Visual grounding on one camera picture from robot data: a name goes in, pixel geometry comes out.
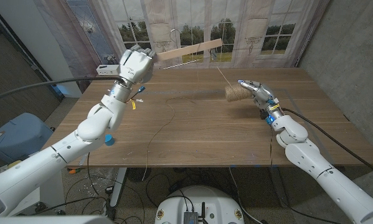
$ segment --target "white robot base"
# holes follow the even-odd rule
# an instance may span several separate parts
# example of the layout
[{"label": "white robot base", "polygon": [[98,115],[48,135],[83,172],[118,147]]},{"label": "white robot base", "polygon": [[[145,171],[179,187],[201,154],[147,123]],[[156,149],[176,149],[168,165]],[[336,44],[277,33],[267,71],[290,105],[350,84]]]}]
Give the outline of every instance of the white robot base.
[{"label": "white robot base", "polygon": [[[188,199],[182,196],[182,193],[190,199],[193,206]],[[166,200],[160,203],[154,223],[198,224],[199,221],[208,224],[244,223],[242,209],[232,197],[218,189],[204,185],[184,187],[169,195]]]}]

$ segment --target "window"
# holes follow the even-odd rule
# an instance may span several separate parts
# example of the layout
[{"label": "window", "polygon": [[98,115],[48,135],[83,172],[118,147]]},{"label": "window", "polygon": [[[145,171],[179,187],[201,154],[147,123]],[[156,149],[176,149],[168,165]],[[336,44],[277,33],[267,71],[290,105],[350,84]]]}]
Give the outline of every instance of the window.
[{"label": "window", "polygon": [[95,17],[88,5],[88,0],[68,0],[67,4],[73,11],[84,33],[87,35],[101,63],[116,64],[117,60],[98,27]]},{"label": "window", "polygon": [[262,45],[262,55],[285,54],[304,0],[276,0]]},{"label": "window", "polygon": [[135,44],[150,48],[150,40],[140,1],[107,0],[110,11],[123,38],[124,45],[130,49]]},{"label": "window", "polygon": [[[176,1],[181,47],[204,42],[204,1]],[[182,56],[182,63],[204,61],[203,51]]]},{"label": "window", "polygon": [[215,0],[212,2],[211,40],[221,38],[223,45],[210,51],[210,62],[230,62],[232,60],[240,2],[241,0]]}]

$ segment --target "wall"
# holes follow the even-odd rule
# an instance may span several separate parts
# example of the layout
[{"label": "wall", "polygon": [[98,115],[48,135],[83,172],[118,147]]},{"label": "wall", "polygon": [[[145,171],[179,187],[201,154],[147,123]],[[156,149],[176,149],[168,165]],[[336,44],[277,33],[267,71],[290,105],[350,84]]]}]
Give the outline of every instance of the wall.
[{"label": "wall", "polygon": [[[0,1],[0,14],[53,80],[73,77],[33,0]],[[58,87],[67,97],[81,96],[76,83],[64,83]]]},{"label": "wall", "polygon": [[373,0],[331,1],[300,67],[373,145]]}]

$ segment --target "yellow label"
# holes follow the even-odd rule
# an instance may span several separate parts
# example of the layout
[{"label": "yellow label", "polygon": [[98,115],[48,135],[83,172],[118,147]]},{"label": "yellow label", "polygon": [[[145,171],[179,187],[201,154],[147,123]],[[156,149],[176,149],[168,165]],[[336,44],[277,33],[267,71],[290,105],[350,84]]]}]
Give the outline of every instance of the yellow label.
[{"label": "yellow label", "polygon": [[278,108],[279,107],[279,104],[277,104],[277,105],[275,105],[275,106],[271,106],[271,107],[269,107],[269,109],[270,110],[274,110],[274,109],[276,109],[276,108]]},{"label": "yellow label", "polygon": [[131,103],[132,103],[132,110],[135,110],[136,109],[135,102],[131,100]]}]

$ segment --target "gray wall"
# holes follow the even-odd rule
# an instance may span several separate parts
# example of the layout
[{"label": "gray wall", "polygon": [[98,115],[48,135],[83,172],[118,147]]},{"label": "gray wall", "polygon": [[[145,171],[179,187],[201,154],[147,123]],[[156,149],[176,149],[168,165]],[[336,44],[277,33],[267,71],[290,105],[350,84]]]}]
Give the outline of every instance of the gray wall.
[{"label": "gray wall", "polygon": [[300,67],[373,145],[373,0],[331,1]]}]

